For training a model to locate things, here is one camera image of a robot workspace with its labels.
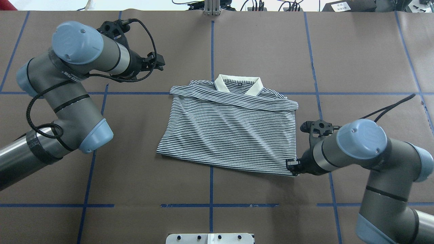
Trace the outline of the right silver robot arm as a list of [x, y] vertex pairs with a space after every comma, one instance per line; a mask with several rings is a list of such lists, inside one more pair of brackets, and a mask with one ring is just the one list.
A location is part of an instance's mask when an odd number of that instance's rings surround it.
[[343, 126], [307, 121], [310, 147], [299, 159], [288, 159], [295, 176], [321, 176], [349, 165], [370, 171], [356, 223], [367, 244], [432, 244], [433, 215], [408, 207], [414, 182], [433, 172], [433, 157], [423, 148], [387, 137], [381, 126], [358, 119]]

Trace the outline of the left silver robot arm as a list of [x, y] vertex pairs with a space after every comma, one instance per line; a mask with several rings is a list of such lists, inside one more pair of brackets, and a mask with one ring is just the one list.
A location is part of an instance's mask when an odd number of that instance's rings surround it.
[[113, 139], [107, 120], [82, 85], [90, 77], [139, 82], [137, 75], [163, 70], [164, 57], [153, 51], [141, 57], [129, 47], [125, 33], [135, 18], [106, 21], [98, 29], [61, 23], [48, 51], [17, 72], [19, 87], [32, 100], [26, 109], [31, 127], [1, 149], [1, 190], [80, 150], [91, 153]]

